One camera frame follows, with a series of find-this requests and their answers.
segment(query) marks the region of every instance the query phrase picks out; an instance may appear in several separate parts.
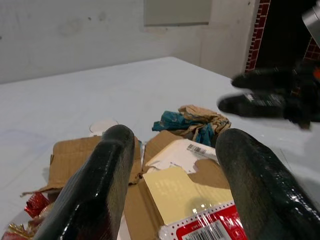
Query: red tinsel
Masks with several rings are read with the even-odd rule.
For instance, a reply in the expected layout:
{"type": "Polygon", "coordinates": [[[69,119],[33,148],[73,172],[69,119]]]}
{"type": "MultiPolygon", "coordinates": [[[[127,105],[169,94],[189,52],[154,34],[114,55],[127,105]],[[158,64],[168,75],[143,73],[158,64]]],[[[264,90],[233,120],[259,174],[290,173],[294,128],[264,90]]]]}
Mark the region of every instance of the red tinsel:
{"type": "Polygon", "coordinates": [[[49,205],[49,200],[45,198],[40,192],[36,192],[33,194],[30,199],[26,202],[26,207],[24,211],[26,211],[30,217],[34,218],[38,216],[41,211],[49,205]]]}

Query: red brick wall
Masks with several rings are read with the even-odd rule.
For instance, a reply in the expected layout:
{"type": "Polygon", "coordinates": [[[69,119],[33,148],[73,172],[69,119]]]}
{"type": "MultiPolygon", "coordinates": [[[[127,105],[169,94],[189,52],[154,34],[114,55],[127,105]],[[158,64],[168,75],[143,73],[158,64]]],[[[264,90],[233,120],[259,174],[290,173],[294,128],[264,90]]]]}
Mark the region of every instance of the red brick wall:
{"type": "Polygon", "coordinates": [[[245,71],[255,69],[271,0],[260,0],[245,71]]]}

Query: torn cardboard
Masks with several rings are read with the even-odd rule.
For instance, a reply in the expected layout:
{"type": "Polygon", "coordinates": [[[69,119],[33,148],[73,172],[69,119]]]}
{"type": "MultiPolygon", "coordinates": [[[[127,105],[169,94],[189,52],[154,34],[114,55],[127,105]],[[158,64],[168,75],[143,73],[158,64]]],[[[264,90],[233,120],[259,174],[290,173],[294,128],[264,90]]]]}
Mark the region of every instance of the torn cardboard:
{"type": "MultiPolygon", "coordinates": [[[[169,131],[161,131],[151,139],[144,152],[142,169],[147,172],[149,162],[160,151],[175,140],[183,139],[169,131]]],[[[194,182],[210,187],[230,189],[228,181],[220,166],[211,159],[201,159],[195,163],[198,172],[188,174],[194,182]]],[[[131,240],[156,240],[158,231],[164,221],[151,197],[150,191],[142,179],[138,184],[128,188],[124,215],[131,240]]]]}
{"type": "MultiPolygon", "coordinates": [[[[86,162],[96,145],[100,142],[100,136],[85,137],[73,140],[57,142],[53,146],[50,157],[49,178],[47,186],[25,194],[54,193],[59,192],[69,178],[86,162]]],[[[135,137],[134,162],[130,174],[130,183],[136,183],[141,172],[140,144],[135,137]]]]}

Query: barcode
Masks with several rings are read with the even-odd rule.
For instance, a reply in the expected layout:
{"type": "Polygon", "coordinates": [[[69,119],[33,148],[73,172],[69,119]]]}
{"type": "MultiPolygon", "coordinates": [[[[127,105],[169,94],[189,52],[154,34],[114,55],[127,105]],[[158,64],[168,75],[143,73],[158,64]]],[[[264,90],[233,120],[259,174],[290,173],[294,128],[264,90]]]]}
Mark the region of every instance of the barcode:
{"type": "Polygon", "coordinates": [[[202,154],[202,155],[206,154],[206,151],[207,151],[207,150],[205,150],[205,149],[203,149],[201,147],[195,146],[193,144],[190,144],[188,146],[188,150],[194,151],[194,152],[202,154]]]}
{"type": "Polygon", "coordinates": [[[183,236],[182,240],[224,240],[224,235],[215,223],[183,236]]]}

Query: blue fabric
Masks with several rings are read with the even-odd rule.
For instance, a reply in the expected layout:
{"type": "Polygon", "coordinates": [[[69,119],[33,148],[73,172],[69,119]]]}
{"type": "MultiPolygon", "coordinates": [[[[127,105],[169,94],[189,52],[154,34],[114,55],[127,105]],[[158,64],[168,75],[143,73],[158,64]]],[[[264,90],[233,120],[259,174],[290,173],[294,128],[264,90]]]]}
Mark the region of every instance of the blue fabric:
{"type": "Polygon", "coordinates": [[[200,144],[211,146],[211,139],[215,135],[215,131],[212,129],[211,125],[207,124],[206,122],[186,119],[181,113],[178,112],[165,111],[161,116],[161,120],[154,122],[152,131],[160,132],[162,130],[186,130],[190,126],[197,124],[205,125],[199,130],[195,141],[200,144]]]}

